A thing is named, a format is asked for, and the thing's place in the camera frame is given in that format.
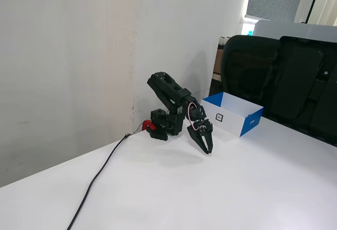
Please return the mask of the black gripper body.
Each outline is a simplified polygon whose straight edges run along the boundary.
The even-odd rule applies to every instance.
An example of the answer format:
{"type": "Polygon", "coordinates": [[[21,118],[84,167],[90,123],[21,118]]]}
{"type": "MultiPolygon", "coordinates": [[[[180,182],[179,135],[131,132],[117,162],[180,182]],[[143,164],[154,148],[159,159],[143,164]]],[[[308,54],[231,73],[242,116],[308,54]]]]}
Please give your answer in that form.
{"type": "Polygon", "coordinates": [[[189,127],[198,131],[201,136],[204,136],[205,132],[213,132],[213,125],[209,119],[207,119],[203,106],[190,104],[187,109],[187,119],[190,122],[189,127]]]}

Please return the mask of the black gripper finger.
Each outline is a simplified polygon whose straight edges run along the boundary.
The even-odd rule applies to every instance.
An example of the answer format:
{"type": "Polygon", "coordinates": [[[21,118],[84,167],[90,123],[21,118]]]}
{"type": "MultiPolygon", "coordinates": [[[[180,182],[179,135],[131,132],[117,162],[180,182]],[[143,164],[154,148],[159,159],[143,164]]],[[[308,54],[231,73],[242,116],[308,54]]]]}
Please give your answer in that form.
{"type": "Polygon", "coordinates": [[[204,138],[207,144],[207,150],[208,152],[212,152],[213,150],[213,138],[212,138],[212,132],[208,131],[204,133],[204,138]]]}
{"type": "Polygon", "coordinates": [[[202,136],[199,134],[198,131],[195,131],[192,127],[188,127],[187,131],[191,137],[191,139],[201,148],[201,150],[206,153],[209,154],[209,150],[207,149],[207,147],[205,146],[202,136]]]}

